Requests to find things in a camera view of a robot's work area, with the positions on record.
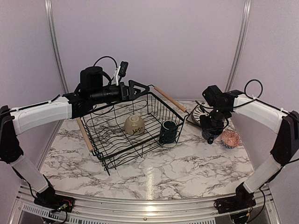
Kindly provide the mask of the navy blue mug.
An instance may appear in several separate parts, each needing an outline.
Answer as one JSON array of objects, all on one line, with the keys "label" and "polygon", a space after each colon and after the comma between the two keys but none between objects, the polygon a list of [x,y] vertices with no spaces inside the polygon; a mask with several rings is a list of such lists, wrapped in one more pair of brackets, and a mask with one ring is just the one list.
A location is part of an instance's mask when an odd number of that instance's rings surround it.
[{"label": "navy blue mug", "polygon": [[214,140],[221,135],[219,131],[202,131],[203,138],[207,141],[208,144],[213,144]]}]

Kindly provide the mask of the white striped round plate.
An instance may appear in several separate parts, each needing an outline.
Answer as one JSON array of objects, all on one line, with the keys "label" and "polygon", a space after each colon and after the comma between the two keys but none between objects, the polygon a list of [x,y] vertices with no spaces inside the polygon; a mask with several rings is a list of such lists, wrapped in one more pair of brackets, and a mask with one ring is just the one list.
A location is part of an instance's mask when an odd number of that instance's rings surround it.
[{"label": "white striped round plate", "polygon": [[191,113],[192,121],[197,126],[201,127],[200,116],[201,115],[208,116],[210,111],[211,111],[211,109],[201,108],[199,105],[197,105]]}]

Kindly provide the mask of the blue white patterned bowl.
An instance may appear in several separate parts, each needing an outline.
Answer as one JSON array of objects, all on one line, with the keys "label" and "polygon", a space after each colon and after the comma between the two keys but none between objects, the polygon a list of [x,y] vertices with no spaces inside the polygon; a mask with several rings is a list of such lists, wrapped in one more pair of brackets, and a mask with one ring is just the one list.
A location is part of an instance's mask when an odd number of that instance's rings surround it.
[{"label": "blue white patterned bowl", "polygon": [[226,148],[235,148],[239,146],[240,142],[240,136],[234,131],[227,130],[221,134],[221,143]]}]

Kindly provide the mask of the square floral black-backed plate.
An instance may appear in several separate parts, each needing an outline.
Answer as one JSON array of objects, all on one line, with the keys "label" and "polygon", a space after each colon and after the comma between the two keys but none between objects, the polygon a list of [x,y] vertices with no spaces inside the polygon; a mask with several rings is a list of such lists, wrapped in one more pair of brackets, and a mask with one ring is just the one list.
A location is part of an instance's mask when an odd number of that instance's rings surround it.
[{"label": "square floral black-backed plate", "polygon": [[[217,109],[213,109],[212,107],[210,107],[210,106],[207,106],[205,103],[200,103],[200,104],[197,104],[197,105],[199,105],[201,108],[205,108],[205,109],[211,109],[211,111],[209,112],[209,114],[211,114],[211,115],[223,115],[224,116],[224,114],[223,113],[221,113],[220,112],[220,110],[217,110]],[[187,117],[187,121],[189,122],[189,123],[191,123],[192,125],[194,125],[194,126],[196,126],[196,127],[199,127],[199,126],[197,126],[193,121],[192,121],[192,118],[191,118],[191,114]]]}]

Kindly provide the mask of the beige ceramic bowl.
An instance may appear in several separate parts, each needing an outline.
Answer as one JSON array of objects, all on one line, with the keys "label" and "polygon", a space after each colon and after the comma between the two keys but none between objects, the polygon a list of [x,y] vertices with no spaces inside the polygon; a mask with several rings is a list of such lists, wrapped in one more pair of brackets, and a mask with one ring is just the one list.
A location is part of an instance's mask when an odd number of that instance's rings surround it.
[{"label": "beige ceramic bowl", "polygon": [[127,134],[140,135],[145,131],[145,122],[139,115],[130,115],[125,120],[124,129]]}]

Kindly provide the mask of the black wire dish rack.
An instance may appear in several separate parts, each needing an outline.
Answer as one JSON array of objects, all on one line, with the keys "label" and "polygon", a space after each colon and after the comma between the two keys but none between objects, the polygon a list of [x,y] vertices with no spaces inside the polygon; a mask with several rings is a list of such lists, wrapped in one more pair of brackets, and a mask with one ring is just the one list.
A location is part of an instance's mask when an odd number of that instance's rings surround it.
[{"label": "black wire dish rack", "polygon": [[[130,115],[139,115],[144,120],[144,133],[130,135],[125,132],[124,123]],[[173,142],[177,143],[188,115],[188,111],[182,112],[155,90],[132,101],[97,105],[91,114],[80,119],[93,146],[90,154],[109,172],[166,145],[159,143],[161,124],[165,120],[177,123],[177,134]]]}]

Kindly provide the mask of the dark green mug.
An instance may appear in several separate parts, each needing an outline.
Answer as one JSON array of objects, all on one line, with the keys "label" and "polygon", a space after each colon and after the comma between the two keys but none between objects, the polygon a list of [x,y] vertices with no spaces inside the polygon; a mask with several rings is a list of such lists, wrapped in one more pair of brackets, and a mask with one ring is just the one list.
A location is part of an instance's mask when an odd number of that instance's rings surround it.
[{"label": "dark green mug", "polygon": [[160,144],[170,144],[175,141],[177,134],[177,123],[172,120],[165,120],[161,124],[159,143]]}]

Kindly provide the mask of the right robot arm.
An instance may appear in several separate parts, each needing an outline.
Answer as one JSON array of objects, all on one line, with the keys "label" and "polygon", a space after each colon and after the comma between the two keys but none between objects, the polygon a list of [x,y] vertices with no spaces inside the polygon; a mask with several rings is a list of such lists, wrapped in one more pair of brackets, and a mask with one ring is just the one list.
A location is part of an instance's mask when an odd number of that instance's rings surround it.
[{"label": "right robot arm", "polygon": [[291,163],[299,149],[299,114],[275,108],[239,90],[222,92],[216,85],[207,87],[202,95],[209,105],[208,115],[200,116],[202,135],[208,144],[212,144],[222,134],[226,128],[225,121],[233,113],[243,115],[276,134],[268,159],[237,188],[237,195],[232,197],[232,206],[241,209],[249,202],[249,195]]}]

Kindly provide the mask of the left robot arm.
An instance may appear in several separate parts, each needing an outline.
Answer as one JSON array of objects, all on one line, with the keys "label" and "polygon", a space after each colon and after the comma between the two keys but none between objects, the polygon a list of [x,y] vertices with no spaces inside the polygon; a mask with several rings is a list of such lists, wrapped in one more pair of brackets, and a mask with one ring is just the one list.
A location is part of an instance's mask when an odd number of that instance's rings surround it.
[{"label": "left robot arm", "polygon": [[98,104],[133,101],[150,89],[141,83],[121,81],[126,75],[123,63],[111,78],[102,67],[91,66],[80,72],[80,83],[74,92],[58,95],[52,100],[35,105],[0,109],[0,160],[9,164],[37,192],[37,197],[48,207],[59,204],[50,182],[24,156],[17,136],[51,122],[76,119],[93,112]]}]

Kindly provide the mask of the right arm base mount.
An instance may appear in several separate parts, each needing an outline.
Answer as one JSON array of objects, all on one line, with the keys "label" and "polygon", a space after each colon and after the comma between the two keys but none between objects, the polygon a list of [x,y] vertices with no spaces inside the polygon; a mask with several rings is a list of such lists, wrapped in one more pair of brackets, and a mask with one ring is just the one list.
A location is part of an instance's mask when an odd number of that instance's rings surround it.
[{"label": "right arm base mount", "polygon": [[254,193],[247,191],[244,187],[244,182],[236,188],[234,196],[218,198],[214,201],[214,207],[219,214],[252,209],[255,205]]}]

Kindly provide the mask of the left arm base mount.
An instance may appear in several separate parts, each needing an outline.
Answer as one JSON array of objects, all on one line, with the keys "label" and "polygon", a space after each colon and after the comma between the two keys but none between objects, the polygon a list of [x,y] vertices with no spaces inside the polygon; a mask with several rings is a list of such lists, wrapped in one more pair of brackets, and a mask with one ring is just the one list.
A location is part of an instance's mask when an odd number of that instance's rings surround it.
[{"label": "left arm base mount", "polygon": [[34,196],[34,203],[43,207],[51,208],[54,212],[61,210],[72,212],[75,199],[73,197],[56,194],[52,184],[45,176],[44,178],[47,181],[48,187],[42,193],[36,192],[36,196]]}]

